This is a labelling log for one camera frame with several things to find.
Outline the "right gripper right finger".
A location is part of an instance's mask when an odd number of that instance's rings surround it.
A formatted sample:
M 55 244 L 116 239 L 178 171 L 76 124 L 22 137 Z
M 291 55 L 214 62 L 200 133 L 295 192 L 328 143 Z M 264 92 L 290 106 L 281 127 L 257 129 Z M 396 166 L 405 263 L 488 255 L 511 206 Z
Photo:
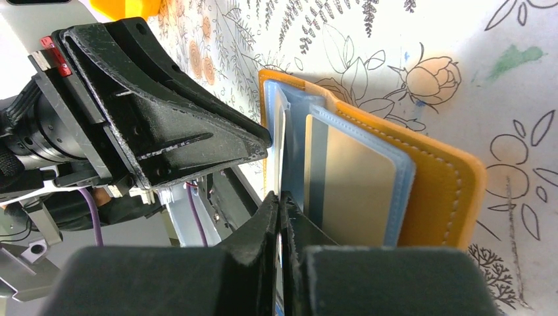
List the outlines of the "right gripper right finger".
M 497 315 L 476 265 L 451 248 L 339 246 L 280 198 L 286 315 Z

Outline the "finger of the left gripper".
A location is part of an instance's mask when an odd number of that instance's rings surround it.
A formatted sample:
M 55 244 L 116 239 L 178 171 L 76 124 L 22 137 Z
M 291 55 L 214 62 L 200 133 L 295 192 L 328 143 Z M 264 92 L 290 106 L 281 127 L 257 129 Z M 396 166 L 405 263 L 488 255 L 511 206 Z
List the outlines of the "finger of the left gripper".
M 172 60 L 142 18 L 108 22 L 104 27 L 125 55 L 146 75 L 198 108 L 226 121 L 262 141 L 272 143 L 270 132 L 233 109 L 188 76 Z

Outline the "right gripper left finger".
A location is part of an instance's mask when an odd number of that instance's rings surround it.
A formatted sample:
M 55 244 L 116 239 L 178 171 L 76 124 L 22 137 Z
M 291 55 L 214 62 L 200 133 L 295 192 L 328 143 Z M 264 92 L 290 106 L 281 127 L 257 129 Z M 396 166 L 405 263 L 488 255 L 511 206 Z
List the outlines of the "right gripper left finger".
M 77 251 L 41 315 L 273 315 L 278 198 L 213 247 Z

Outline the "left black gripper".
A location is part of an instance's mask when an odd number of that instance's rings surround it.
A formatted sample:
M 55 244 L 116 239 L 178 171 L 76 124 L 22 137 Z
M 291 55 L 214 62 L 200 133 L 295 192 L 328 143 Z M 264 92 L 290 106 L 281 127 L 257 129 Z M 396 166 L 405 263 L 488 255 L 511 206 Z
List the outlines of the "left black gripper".
M 258 161 L 268 146 L 146 75 L 104 24 L 40 39 L 36 73 L 1 102 L 1 191 L 114 182 L 114 151 L 145 189 Z

